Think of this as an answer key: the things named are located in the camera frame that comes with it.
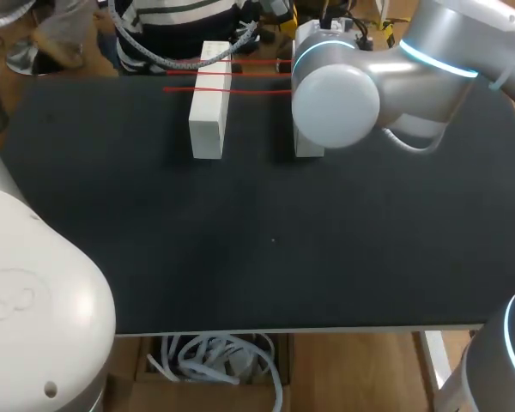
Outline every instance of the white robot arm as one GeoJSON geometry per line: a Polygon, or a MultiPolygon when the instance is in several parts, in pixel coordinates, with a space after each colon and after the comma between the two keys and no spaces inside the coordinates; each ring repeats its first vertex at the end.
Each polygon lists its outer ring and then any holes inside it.
{"type": "Polygon", "coordinates": [[[115,320],[99,268],[24,203],[0,161],[0,412],[97,412],[115,320]]]}
{"type": "Polygon", "coordinates": [[[497,0],[422,0],[388,51],[307,24],[296,34],[292,109],[319,145],[349,146],[380,127],[407,150],[393,132],[434,148],[479,74],[515,100],[515,9],[497,0]]]}

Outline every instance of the black table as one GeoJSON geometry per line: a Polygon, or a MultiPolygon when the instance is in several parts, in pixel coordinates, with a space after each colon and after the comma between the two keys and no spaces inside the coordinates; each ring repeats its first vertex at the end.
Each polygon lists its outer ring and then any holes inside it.
{"type": "Polygon", "coordinates": [[[2,152],[103,270],[118,333],[480,324],[515,293],[515,112],[485,82],[427,156],[372,133],[296,160],[289,96],[232,95],[221,161],[161,91],[191,82],[36,82],[2,152]]]}

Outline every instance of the white cable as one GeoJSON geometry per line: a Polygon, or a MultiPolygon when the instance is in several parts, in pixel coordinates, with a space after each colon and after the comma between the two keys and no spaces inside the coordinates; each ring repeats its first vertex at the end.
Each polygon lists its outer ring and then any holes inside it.
{"type": "Polygon", "coordinates": [[[179,336],[164,336],[162,338],[162,365],[157,362],[151,354],[147,355],[147,359],[159,373],[162,373],[162,375],[172,382],[224,382],[231,385],[238,385],[240,383],[239,376],[230,376],[226,373],[219,372],[217,367],[225,364],[231,355],[239,351],[244,351],[248,356],[248,360],[252,360],[252,362],[248,361],[248,365],[253,365],[253,360],[258,356],[267,364],[267,367],[261,373],[270,371],[273,379],[276,393],[273,412],[281,412],[282,382],[274,361],[275,345],[267,335],[259,335],[269,344],[271,354],[268,354],[253,343],[232,335],[199,335],[194,337],[184,345],[178,353],[178,366],[179,371],[183,373],[182,376],[173,373],[169,365],[178,347],[179,336]],[[168,345],[170,338],[172,338],[172,343],[168,345]],[[198,346],[197,351],[191,358],[188,354],[196,346],[198,346]]]}
{"type": "Polygon", "coordinates": [[[515,58],[509,62],[506,66],[506,68],[501,72],[500,77],[498,77],[498,80],[494,83],[490,83],[488,86],[491,90],[498,90],[501,88],[505,82],[507,82],[507,79],[509,79],[509,76],[513,74],[513,71],[515,70],[515,58]]]}
{"type": "Polygon", "coordinates": [[[433,143],[431,143],[426,148],[415,148],[415,147],[410,146],[409,144],[406,144],[405,142],[403,142],[391,130],[382,129],[382,131],[385,133],[387,138],[389,138],[389,140],[391,140],[393,143],[395,143],[395,145],[397,145],[399,148],[401,148],[402,150],[404,150],[406,152],[414,153],[417,155],[427,155],[429,153],[434,152],[437,149],[437,147],[440,145],[440,141],[442,140],[443,136],[445,135],[445,132],[443,131],[443,133],[441,133],[437,138],[435,138],[435,140],[433,140],[433,143]]]}
{"type": "Polygon", "coordinates": [[[236,43],[234,43],[234,45],[231,45],[231,47],[221,52],[214,58],[204,60],[198,63],[183,63],[177,60],[172,60],[170,58],[162,58],[151,52],[149,49],[146,49],[145,47],[140,45],[133,37],[131,37],[131,34],[129,34],[124,28],[122,17],[120,17],[120,15],[118,14],[115,3],[115,0],[109,0],[109,13],[111,15],[112,21],[114,22],[114,26],[117,28],[120,35],[122,35],[122,37],[128,43],[130,43],[136,50],[138,50],[147,58],[151,59],[155,64],[158,64],[159,66],[163,67],[168,67],[170,69],[198,70],[201,67],[209,66],[216,62],[219,62],[223,58],[226,58],[227,56],[234,54],[240,47],[248,43],[254,31],[258,27],[258,24],[255,21],[251,22],[247,26],[246,32],[242,36],[240,36],[240,38],[236,41],[236,43]]]}
{"type": "Polygon", "coordinates": [[[21,19],[31,9],[31,7],[33,7],[35,1],[36,0],[31,0],[29,3],[14,11],[11,15],[6,15],[5,17],[0,18],[0,28],[8,26],[14,21],[21,19]]]}

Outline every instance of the red rod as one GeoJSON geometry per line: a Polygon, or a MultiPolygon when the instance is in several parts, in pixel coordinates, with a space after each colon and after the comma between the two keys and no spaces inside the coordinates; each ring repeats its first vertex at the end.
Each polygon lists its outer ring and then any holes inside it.
{"type": "Polygon", "coordinates": [[[165,92],[228,92],[231,94],[291,94],[292,90],[229,90],[225,88],[164,88],[165,92]]]}
{"type": "Polygon", "coordinates": [[[215,73],[215,72],[197,72],[191,70],[167,70],[168,75],[216,75],[216,76],[243,76],[243,77],[290,77],[290,73],[215,73]]]}
{"type": "MultiPolygon", "coordinates": [[[[198,62],[206,62],[207,60],[204,59],[192,59],[192,60],[179,60],[178,63],[198,63],[198,62]]],[[[277,63],[292,63],[293,60],[250,60],[250,59],[234,59],[234,60],[219,60],[220,62],[230,62],[230,63],[241,63],[241,64],[277,64],[277,63]]]]}

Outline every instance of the striped shirt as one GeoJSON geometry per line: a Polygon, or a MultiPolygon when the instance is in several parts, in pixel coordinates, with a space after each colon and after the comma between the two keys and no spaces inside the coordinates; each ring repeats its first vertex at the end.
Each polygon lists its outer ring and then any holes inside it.
{"type": "MultiPolygon", "coordinates": [[[[163,58],[200,56],[205,40],[230,40],[240,21],[254,20],[251,0],[115,0],[124,28],[143,47],[163,58]]],[[[117,53],[128,74],[163,68],[118,36],[117,53]]]]}

